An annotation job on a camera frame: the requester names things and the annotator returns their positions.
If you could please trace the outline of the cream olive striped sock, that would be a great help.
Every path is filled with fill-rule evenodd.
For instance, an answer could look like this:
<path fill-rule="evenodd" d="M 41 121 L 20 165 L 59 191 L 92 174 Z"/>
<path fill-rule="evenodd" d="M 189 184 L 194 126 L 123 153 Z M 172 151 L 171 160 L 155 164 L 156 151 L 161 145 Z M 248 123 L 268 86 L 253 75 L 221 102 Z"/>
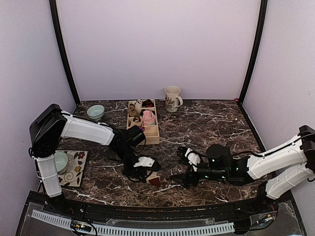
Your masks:
<path fill-rule="evenodd" d="M 152 172 L 147 178 L 146 178 L 146 182 L 150 185 L 153 186 L 160 186 L 161 182 L 160 182 L 160 176 L 158 175 L 157 172 Z"/>

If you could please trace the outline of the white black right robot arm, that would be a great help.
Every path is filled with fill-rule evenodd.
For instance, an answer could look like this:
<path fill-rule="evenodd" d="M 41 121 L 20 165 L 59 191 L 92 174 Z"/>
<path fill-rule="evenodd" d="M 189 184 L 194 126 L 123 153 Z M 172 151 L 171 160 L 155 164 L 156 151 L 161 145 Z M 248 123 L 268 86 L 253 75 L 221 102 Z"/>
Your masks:
<path fill-rule="evenodd" d="M 172 175 L 170 179 L 184 188 L 198 185 L 201 179 L 227 182 L 243 186 L 277 170 L 283 172 L 259 186 L 258 197 L 251 203 L 255 213 L 262 213 L 283 193 L 315 177 L 315 131 L 307 125 L 286 143 L 262 153 L 244 152 L 237 159 L 230 148 L 211 145 L 202 155 L 197 151 L 179 147 L 177 155 L 188 168 L 185 173 Z"/>

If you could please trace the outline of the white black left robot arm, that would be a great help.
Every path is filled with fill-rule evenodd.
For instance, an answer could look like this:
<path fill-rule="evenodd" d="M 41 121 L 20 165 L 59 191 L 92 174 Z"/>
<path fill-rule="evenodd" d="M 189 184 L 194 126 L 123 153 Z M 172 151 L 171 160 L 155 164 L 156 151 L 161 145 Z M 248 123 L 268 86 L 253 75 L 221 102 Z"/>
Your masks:
<path fill-rule="evenodd" d="M 58 214 L 69 211 L 69 202 L 61 197 L 63 191 L 54 160 L 63 140 L 78 140 L 108 147 L 122 161 L 124 176 L 133 182 L 145 183 L 161 169 L 155 158 L 135 151 L 141 142 L 146 141 L 140 127 L 120 129 L 112 124 L 75 116 L 62 110 L 58 104 L 49 105 L 31 123 L 29 133 L 29 156 L 36 162 L 46 194 L 52 198 L 50 206 Z"/>

